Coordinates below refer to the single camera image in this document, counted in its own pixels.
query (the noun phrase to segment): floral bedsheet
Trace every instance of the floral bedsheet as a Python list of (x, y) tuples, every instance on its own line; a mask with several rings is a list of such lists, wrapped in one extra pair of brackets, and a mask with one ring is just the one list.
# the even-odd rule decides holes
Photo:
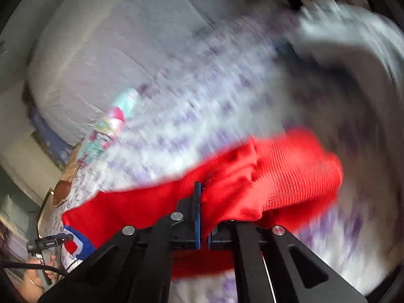
[[(303, 64), (279, 44), (295, 25), (290, 11), (264, 6), (172, 56), (142, 85), (138, 112), (116, 143), (78, 172), (47, 233), (62, 232), (61, 214), (98, 190), (155, 183), (247, 136), (303, 125), (340, 157), (344, 181), (338, 202), (296, 235), (360, 292), (371, 292), (401, 261), (402, 248), (383, 134), (349, 75)], [(61, 260), (67, 266), (73, 257), (63, 249)], [(175, 280), (170, 292), (170, 302), (236, 300), (232, 271)]]

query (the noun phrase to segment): black device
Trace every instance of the black device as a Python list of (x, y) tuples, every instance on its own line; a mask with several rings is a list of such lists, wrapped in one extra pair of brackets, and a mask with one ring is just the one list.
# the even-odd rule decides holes
[(27, 243), (27, 252), (30, 254), (38, 254), (43, 250), (58, 247), (66, 242), (73, 240), (71, 234), (57, 234), (53, 236), (47, 236), (43, 238), (37, 238)]
[[(176, 211), (153, 227), (125, 226), (39, 302), (167, 302), (172, 252), (201, 248), (200, 196), (201, 184), (195, 183), (193, 196), (179, 201)], [(280, 225), (264, 229), (250, 222), (222, 222), (205, 244), (233, 252), (239, 303), (367, 302)]]

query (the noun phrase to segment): bed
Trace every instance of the bed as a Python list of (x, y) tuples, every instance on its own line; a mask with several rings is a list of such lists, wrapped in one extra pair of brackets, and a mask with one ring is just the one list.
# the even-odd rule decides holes
[(141, 89), (168, 56), (261, 0), (64, 0), (31, 52), (41, 117), (68, 145), (126, 88)]
[[(344, 181), (337, 203), (296, 236), (371, 293), (402, 261), (400, 185), (378, 116), (356, 81), (297, 58), (282, 40), (296, 24), (293, 11), (266, 3), (170, 56), (116, 142), (78, 170), (46, 233), (63, 232), (61, 214), (98, 190), (156, 183), (250, 135), (305, 126), (339, 156)], [(74, 258), (63, 249), (61, 261), (67, 267)], [(172, 283), (170, 302), (196, 301), (235, 302), (234, 272)]]

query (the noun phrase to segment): red cloth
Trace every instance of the red cloth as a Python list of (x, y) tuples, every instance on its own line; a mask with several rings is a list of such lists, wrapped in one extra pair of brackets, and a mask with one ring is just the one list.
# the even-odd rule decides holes
[[(62, 215), (65, 226), (84, 234), (98, 248), (122, 227), (152, 226), (175, 211), (201, 181), (202, 235), (225, 220), (281, 224), (297, 230), (323, 212), (336, 198), (342, 183), (341, 163), (322, 148), (308, 130), (295, 129), (276, 138), (249, 139), (206, 160), (183, 178), (155, 187), (98, 192), (80, 207)], [(174, 275), (209, 273), (232, 267), (231, 255), (180, 252)], [(199, 266), (190, 263), (199, 262)]]

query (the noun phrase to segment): blurred cloth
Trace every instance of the blurred cloth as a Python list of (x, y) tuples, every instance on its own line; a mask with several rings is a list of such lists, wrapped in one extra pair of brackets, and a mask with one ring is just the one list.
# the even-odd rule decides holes
[[(65, 248), (82, 260), (126, 225), (138, 229), (155, 225), (176, 210), (179, 200), (192, 195), (195, 181), (204, 188), (200, 199), (202, 238), (227, 220), (256, 221), (265, 228), (281, 224), (296, 231), (336, 200), (342, 178), (338, 158), (326, 152), (307, 129), (293, 129), (274, 138), (249, 138), (209, 156), (180, 179), (128, 191), (98, 192), (62, 215), (65, 233), (74, 236)], [(174, 263), (173, 277), (234, 267), (214, 255), (203, 264), (193, 263), (199, 259), (198, 253), (186, 255), (187, 262), (182, 264), (187, 267), (179, 271)], [(227, 255), (230, 258), (225, 260), (231, 261), (232, 253)]]
[(94, 158), (99, 158), (105, 149), (114, 144), (118, 133), (125, 127), (125, 122), (136, 117), (134, 111), (139, 99), (139, 93), (132, 88), (115, 99), (109, 111), (98, 120), (90, 135), (83, 140), (77, 154), (77, 163), (80, 166), (86, 166)]
[(363, 8), (318, 0), (303, 9), (289, 35), (294, 51), (356, 79), (381, 122), (393, 172), (404, 195), (404, 36), (388, 18)]

